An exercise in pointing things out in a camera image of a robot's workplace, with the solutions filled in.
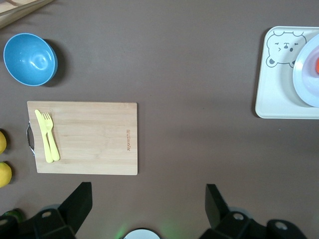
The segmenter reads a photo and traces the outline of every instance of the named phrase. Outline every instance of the tray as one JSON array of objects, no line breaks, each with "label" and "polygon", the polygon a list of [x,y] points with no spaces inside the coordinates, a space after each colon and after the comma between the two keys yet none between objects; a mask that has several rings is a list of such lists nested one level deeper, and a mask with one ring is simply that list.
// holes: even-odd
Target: tray
[{"label": "tray", "polygon": [[[137,103],[27,102],[38,173],[137,175]],[[34,111],[48,112],[60,160],[47,163]]]},{"label": "tray", "polygon": [[276,26],[267,32],[255,107],[258,116],[319,119],[319,108],[301,100],[293,84],[295,60],[305,44],[318,34],[319,27],[297,26]]}]

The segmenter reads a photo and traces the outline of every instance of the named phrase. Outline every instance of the green light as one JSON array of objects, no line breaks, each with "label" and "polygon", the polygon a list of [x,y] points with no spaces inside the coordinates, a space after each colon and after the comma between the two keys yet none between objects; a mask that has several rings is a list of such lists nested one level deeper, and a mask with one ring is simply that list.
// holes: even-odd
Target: green light
[{"label": "green light", "polygon": [[160,235],[163,238],[169,239],[183,239],[187,238],[185,230],[178,227],[176,223],[171,220],[163,221],[159,227]]},{"label": "green light", "polygon": [[126,233],[128,233],[128,225],[127,224],[123,224],[120,229],[117,231],[117,233],[115,234],[114,239],[121,239],[123,238]]}]

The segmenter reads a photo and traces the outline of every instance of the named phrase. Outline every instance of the metal handle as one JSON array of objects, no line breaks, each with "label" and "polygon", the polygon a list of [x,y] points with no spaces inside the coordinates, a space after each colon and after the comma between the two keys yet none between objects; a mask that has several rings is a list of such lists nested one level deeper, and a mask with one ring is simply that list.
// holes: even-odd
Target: metal handle
[{"label": "metal handle", "polygon": [[29,144],[29,148],[31,149],[33,156],[35,156],[35,152],[34,152],[34,146],[32,146],[31,144],[31,139],[30,139],[30,131],[31,131],[31,124],[30,121],[28,123],[28,128],[26,129],[26,138],[28,139],[28,144]]}]

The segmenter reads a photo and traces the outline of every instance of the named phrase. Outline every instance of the plastic fork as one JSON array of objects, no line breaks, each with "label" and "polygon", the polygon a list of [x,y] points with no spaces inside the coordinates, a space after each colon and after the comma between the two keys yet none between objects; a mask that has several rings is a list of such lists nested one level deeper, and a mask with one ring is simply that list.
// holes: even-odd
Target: plastic fork
[{"label": "plastic fork", "polygon": [[51,150],[51,155],[52,159],[54,161],[58,161],[60,159],[59,151],[56,147],[53,135],[52,135],[52,128],[53,128],[53,120],[50,117],[49,113],[42,113],[42,116],[44,118],[44,123],[46,126],[46,129],[48,131],[47,135],[49,138],[49,144],[50,144],[50,150]]}]

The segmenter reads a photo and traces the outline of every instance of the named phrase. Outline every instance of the yellow lemon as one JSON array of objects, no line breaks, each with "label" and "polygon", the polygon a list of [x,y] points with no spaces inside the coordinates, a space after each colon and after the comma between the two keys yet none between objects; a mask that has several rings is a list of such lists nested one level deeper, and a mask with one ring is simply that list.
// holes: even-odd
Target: yellow lemon
[{"label": "yellow lemon", "polygon": [[0,188],[7,185],[12,177],[12,171],[5,162],[0,162]]},{"label": "yellow lemon", "polygon": [[5,148],[6,148],[6,139],[3,133],[0,131],[0,154],[3,153]]}]

